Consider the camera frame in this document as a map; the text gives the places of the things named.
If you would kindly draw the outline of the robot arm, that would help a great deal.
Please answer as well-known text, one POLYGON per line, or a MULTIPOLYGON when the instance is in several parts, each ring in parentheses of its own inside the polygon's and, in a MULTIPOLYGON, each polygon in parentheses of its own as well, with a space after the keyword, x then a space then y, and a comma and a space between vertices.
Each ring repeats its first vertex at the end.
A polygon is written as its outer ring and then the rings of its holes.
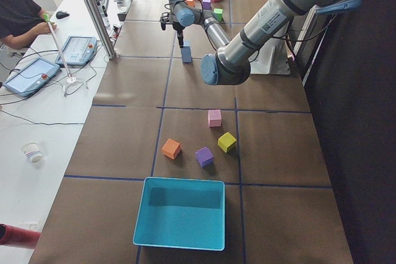
POLYGON ((201 61, 200 73, 207 85, 239 85, 251 73, 249 58, 275 38, 294 16, 304 15, 311 8, 317 14, 341 14, 358 8, 363 0, 268 0, 233 38, 229 39, 212 11, 197 9, 185 0, 168 0, 168 11, 160 17, 161 28, 171 25, 183 44, 183 30, 200 25, 216 49, 201 61))

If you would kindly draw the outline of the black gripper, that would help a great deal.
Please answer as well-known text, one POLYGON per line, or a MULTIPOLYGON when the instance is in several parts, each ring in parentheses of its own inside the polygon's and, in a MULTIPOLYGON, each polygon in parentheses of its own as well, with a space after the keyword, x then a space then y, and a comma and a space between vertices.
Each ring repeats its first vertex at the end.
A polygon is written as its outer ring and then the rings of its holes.
POLYGON ((175 22, 175 23, 173 23, 173 29, 177 32, 177 39, 178 39, 179 48, 183 48, 184 47, 183 30, 185 29, 185 27, 182 26, 180 23, 175 22))

